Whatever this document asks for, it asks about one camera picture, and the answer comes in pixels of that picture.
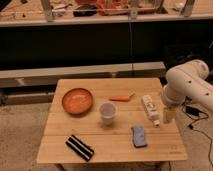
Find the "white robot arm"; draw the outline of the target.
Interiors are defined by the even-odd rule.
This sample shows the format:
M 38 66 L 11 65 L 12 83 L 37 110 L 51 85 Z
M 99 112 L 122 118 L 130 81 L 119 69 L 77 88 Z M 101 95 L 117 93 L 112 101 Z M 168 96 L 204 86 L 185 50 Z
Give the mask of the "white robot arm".
M 165 123 L 170 123 L 175 118 L 177 107 L 186 97 L 213 112 L 213 85 L 206 81 L 208 75 L 208 65 L 202 60 L 188 61 L 166 72 L 167 84 L 163 86 L 161 93 L 165 105 L 163 109 Z

